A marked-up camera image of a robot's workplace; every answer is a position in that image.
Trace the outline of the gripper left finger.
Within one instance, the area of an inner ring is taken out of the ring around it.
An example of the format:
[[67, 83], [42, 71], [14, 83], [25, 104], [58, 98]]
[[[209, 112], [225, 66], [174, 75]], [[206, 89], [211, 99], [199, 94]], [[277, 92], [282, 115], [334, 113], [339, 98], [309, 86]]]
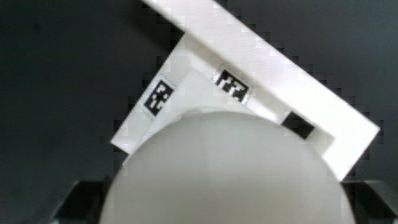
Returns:
[[67, 189], [49, 224], [99, 224], [106, 196], [103, 181], [76, 181]]

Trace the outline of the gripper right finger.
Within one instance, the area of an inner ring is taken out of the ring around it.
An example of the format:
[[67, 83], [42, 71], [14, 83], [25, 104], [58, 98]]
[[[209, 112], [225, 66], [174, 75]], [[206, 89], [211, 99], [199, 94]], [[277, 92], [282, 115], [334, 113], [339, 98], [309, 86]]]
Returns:
[[398, 192], [376, 180], [344, 181], [357, 224], [398, 224]]

